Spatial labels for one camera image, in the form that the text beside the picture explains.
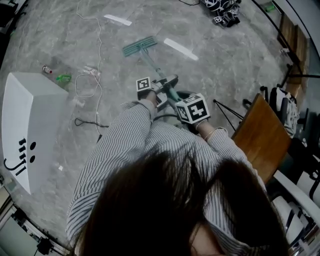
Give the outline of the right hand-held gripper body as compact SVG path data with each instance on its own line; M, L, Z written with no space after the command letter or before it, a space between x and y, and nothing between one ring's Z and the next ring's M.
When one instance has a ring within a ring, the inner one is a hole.
M195 130L194 125L210 118L210 112L201 93L177 91L179 100L174 104L178 120L188 129Z

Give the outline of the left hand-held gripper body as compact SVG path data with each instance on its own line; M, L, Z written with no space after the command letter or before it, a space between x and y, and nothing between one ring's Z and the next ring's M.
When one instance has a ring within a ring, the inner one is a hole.
M154 91L156 94L156 103L158 109L164 109L170 104L169 89L163 87L165 82L159 80L151 81L150 77L145 77L136 80L136 92L138 100L141 100L150 91Z

